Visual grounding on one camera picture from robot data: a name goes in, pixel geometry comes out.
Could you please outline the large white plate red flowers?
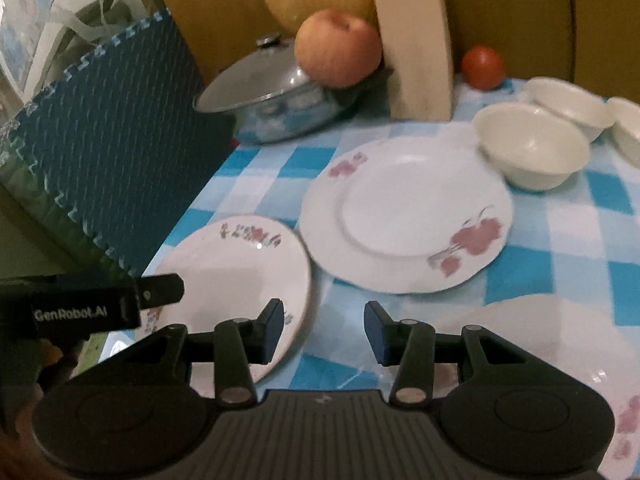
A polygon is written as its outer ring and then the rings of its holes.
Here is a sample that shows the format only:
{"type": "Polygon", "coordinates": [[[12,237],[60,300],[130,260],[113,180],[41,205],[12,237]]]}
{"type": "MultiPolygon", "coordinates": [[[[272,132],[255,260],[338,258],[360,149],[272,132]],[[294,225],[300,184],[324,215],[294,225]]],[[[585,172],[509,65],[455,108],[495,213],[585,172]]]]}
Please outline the large white plate red flowers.
{"type": "Polygon", "coordinates": [[[372,292],[456,287],[506,246],[513,200],[475,148],[400,136],[337,157],[309,185],[299,233],[318,266],[372,292]]]}

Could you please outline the blue foam mat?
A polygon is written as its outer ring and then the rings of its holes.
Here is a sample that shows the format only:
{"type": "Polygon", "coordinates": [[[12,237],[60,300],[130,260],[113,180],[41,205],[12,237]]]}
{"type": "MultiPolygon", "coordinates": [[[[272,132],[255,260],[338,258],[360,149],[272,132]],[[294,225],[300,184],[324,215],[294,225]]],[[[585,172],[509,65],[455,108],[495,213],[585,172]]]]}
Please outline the blue foam mat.
{"type": "Polygon", "coordinates": [[[139,275],[231,151],[168,12],[84,55],[1,129],[1,273],[139,275]]]}

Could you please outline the small floral plate gold rim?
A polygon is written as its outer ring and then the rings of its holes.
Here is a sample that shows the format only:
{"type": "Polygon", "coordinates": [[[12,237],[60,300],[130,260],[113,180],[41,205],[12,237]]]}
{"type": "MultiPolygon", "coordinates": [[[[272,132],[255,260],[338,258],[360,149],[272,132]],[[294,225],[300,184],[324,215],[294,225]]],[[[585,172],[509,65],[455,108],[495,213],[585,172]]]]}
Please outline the small floral plate gold rim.
{"type": "Polygon", "coordinates": [[[284,327],[271,362],[250,366],[255,382],[285,358],[306,318],[309,259],[298,236],[276,220],[249,214],[218,220],[164,252],[154,272],[178,274],[184,294],[178,304],[144,311],[135,340],[172,323],[209,332],[229,318],[257,318],[273,298],[283,302],[284,327]]]}

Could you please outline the blue white checkered tablecloth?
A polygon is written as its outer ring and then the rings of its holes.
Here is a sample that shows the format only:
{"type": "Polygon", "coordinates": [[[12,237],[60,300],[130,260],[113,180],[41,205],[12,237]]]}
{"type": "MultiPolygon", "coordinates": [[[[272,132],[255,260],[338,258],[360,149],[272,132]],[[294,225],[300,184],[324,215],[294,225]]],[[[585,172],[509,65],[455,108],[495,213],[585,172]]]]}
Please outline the blue white checkered tablecloth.
{"type": "MultiPolygon", "coordinates": [[[[296,223],[310,181],[334,157],[395,136],[472,132],[473,115],[493,102],[523,99],[524,84],[494,92],[456,90],[448,124],[392,122],[382,96],[353,118],[309,138],[269,148],[238,148],[209,180],[157,251],[164,258],[195,230],[232,214],[261,214],[296,223]]],[[[527,294],[556,294],[603,311],[628,339],[639,336],[639,173],[606,139],[593,144],[587,169],[548,193],[516,192],[506,249],[471,281],[430,296],[382,296],[391,314],[434,321],[527,294]]],[[[264,388],[386,389],[362,328],[370,292],[314,272],[319,311],[299,348],[263,382],[264,388]]]]}

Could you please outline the wooden chopping block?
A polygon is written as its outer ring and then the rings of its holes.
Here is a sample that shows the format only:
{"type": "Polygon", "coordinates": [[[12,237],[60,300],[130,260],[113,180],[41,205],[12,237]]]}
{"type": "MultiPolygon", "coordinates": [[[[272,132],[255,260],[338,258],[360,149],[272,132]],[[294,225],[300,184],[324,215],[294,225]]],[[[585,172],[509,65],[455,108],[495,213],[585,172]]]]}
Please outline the wooden chopping block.
{"type": "Polygon", "coordinates": [[[382,38],[390,114],[448,122],[454,66],[445,0],[374,0],[382,38]]]}

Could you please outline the red tomato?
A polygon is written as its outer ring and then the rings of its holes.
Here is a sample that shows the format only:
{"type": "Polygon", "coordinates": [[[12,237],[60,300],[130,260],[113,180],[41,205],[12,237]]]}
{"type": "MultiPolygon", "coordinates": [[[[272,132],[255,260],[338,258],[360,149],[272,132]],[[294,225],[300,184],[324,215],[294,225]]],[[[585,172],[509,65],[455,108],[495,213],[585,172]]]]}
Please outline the red tomato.
{"type": "Polygon", "coordinates": [[[487,46],[474,46],[466,51],[461,70],[465,82],[477,90],[494,90],[506,80],[506,66],[501,55],[487,46]]]}

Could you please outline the steel pot with lid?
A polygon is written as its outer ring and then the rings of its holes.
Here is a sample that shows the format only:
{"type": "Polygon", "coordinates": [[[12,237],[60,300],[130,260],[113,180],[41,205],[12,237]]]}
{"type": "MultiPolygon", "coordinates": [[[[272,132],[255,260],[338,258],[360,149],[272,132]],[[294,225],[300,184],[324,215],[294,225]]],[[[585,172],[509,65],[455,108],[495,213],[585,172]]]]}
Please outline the steel pot with lid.
{"type": "Polygon", "coordinates": [[[348,110],[361,89],[329,89],[298,66],[294,41],[263,36],[256,50],[223,70],[193,101],[203,114],[234,119],[234,137],[270,144],[314,132],[348,110]]]}

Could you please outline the cream bowl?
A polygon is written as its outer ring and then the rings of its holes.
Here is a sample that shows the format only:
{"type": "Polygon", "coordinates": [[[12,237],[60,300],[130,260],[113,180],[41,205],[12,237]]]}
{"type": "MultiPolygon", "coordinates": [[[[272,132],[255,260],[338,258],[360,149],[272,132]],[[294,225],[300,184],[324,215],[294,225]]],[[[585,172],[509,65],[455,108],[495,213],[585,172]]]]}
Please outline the cream bowl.
{"type": "Polygon", "coordinates": [[[616,148],[632,166],[640,166],[640,106],[619,96],[606,101],[614,118],[611,136],[616,148]]]}
{"type": "Polygon", "coordinates": [[[533,103],[572,122],[589,143],[614,125],[603,99],[577,84],[558,78],[534,77],[526,82],[525,92],[533,103]]]}
{"type": "Polygon", "coordinates": [[[553,190],[590,159],[582,132],[539,106],[491,104],[475,114],[472,126],[486,158],[522,190],[553,190]]]}

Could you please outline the red yellow apple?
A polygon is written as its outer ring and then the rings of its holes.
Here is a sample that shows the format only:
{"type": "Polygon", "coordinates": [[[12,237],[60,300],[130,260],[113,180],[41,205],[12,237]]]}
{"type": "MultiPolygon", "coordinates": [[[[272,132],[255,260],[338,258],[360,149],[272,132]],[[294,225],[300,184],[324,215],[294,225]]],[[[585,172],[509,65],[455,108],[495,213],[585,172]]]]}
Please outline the red yellow apple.
{"type": "Polygon", "coordinates": [[[326,88],[346,89],[378,68],[383,48],[376,29],[359,16],[340,9],[324,9],[300,25],[294,55],[313,81],[326,88]]]}

